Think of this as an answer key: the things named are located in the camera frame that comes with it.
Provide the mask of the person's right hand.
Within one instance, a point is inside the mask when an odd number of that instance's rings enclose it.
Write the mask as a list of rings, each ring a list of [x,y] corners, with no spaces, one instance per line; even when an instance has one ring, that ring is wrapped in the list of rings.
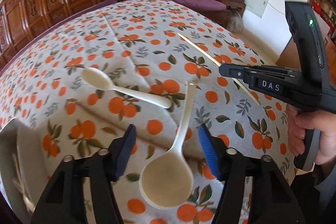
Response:
[[[291,105],[286,106],[286,112],[290,152],[295,156],[302,155],[305,151],[305,130],[316,129],[321,132],[321,136],[315,163],[322,167],[335,166],[335,114],[323,110],[300,114]]]

